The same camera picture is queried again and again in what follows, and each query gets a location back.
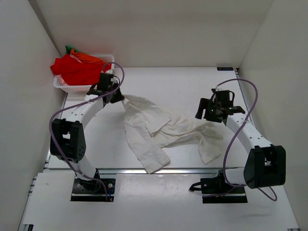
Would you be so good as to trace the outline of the white t shirt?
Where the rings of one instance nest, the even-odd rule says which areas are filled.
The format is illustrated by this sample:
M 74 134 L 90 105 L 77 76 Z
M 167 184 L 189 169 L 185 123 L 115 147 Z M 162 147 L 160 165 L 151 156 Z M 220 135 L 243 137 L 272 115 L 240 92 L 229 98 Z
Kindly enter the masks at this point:
M 190 118 L 144 97 L 125 95 L 122 104 L 127 143 L 148 174 L 170 163 L 163 148 L 193 141 L 204 164 L 222 153 L 223 136 L 211 122 Z

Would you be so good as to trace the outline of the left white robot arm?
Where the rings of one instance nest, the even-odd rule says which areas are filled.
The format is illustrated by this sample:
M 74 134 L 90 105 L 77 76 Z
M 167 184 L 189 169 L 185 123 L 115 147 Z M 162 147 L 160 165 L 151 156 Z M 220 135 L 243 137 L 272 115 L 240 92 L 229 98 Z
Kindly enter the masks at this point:
M 84 184 L 91 192 L 104 186 L 104 183 L 98 170 L 86 157 L 84 128 L 108 103 L 122 100 L 124 96 L 119 83 L 97 83 L 90 87 L 82 103 L 63 109 L 73 110 L 69 117 L 58 119 L 58 113 L 55 113 L 50 119 L 51 155 L 66 162 L 80 180 L 80 184 Z

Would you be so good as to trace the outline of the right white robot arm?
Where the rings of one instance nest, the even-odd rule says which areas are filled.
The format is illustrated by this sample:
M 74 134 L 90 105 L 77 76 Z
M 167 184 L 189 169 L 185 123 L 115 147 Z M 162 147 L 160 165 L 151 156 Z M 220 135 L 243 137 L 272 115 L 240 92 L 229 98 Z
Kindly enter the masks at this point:
M 281 145 L 274 145 L 247 121 L 240 106 L 214 103 L 210 99 L 200 100 L 196 118 L 223 123 L 234 133 L 231 141 L 238 139 L 248 157 L 244 167 L 226 168 L 223 160 L 223 176 L 216 180 L 218 191 L 225 193 L 232 187 L 248 186 L 251 189 L 284 185 L 286 180 L 286 151 Z

